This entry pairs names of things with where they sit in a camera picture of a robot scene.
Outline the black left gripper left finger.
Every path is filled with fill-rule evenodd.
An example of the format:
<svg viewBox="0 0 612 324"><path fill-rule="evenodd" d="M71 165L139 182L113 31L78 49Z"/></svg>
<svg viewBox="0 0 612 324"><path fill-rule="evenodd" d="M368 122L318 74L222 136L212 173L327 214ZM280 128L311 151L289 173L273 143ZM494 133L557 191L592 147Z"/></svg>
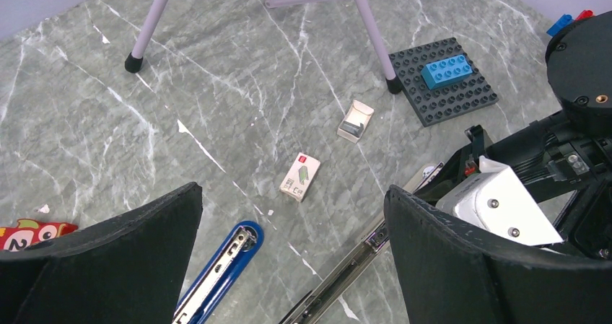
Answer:
<svg viewBox="0 0 612 324"><path fill-rule="evenodd" d="M170 323L202 215L195 182L85 229L1 252L3 323Z"/></svg>

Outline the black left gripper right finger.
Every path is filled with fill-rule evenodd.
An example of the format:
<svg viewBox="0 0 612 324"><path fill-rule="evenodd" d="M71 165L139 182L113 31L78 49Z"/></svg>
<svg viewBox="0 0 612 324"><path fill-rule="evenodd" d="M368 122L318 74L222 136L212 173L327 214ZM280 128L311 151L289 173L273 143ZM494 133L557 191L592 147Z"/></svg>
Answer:
<svg viewBox="0 0 612 324"><path fill-rule="evenodd" d="M401 187L384 215L411 323L609 323L611 263L516 243Z"/></svg>

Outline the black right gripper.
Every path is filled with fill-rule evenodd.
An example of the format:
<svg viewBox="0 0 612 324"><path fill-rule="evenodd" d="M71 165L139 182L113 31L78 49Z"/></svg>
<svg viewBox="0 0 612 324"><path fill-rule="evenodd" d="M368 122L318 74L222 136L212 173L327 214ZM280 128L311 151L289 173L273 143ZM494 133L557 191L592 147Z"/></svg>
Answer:
<svg viewBox="0 0 612 324"><path fill-rule="evenodd" d="M416 196L435 205L476 174L485 156L511 167L536 203L573 196L554 220L570 255L611 259L611 129L585 128L557 112L492 142L480 126L465 132L470 143L457 150Z"/></svg>

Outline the blue black stapler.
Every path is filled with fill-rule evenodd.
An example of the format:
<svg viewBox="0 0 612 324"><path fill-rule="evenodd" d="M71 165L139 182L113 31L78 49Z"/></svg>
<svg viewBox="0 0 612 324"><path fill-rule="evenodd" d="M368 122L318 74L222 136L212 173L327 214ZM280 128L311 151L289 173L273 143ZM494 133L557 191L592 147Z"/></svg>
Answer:
<svg viewBox="0 0 612 324"><path fill-rule="evenodd" d="M263 241L264 232L259 224L253 221L236 224L180 299L172 322L205 323Z"/></svg>

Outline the white staple box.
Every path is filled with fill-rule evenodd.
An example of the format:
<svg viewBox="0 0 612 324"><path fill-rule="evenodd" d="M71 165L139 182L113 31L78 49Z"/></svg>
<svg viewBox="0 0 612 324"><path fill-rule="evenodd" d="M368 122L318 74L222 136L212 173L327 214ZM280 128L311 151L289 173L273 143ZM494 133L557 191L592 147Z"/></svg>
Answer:
<svg viewBox="0 0 612 324"><path fill-rule="evenodd" d="M302 202L320 164L318 159L300 152L282 180L279 190Z"/></svg>

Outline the staple box tray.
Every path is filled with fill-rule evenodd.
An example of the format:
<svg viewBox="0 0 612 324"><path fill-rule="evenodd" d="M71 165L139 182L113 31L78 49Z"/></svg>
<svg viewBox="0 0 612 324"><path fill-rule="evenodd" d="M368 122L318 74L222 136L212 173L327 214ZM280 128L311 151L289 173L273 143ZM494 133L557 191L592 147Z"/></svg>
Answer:
<svg viewBox="0 0 612 324"><path fill-rule="evenodd" d="M350 106L350 108L348 110L348 112L345 114L343 120L338 125L336 134L338 136L340 136L341 138L346 139L346 140L356 144L361 139L361 137L363 136L363 134L364 134L364 132L365 132L367 126L368 126L368 123L369 123L369 121L370 121L370 119L371 119L373 114L374 114L374 109L371 108L369 105L366 105L363 102L360 102L358 100L353 100L352 103L351 103L351 106ZM340 125L341 125L341 123L343 121L347 121L347 122L353 123L355 125L359 125L360 123L363 123L364 124L364 130L363 130L363 133L362 133L361 137L360 138L356 138L356 137L354 137L354 136L352 136L352 135L342 131L340 129Z"/></svg>

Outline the black silver stapler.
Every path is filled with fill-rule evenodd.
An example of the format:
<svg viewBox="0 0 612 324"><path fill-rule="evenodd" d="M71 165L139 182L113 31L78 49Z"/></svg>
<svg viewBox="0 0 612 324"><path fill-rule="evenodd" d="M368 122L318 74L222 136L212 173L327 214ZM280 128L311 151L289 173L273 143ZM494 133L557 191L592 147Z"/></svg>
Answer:
<svg viewBox="0 0 612 324"><path fill-rule="evenodd" d="M388 246L384 213L361 233L355 247L282 318L281 324L316 323Z"/></svg>

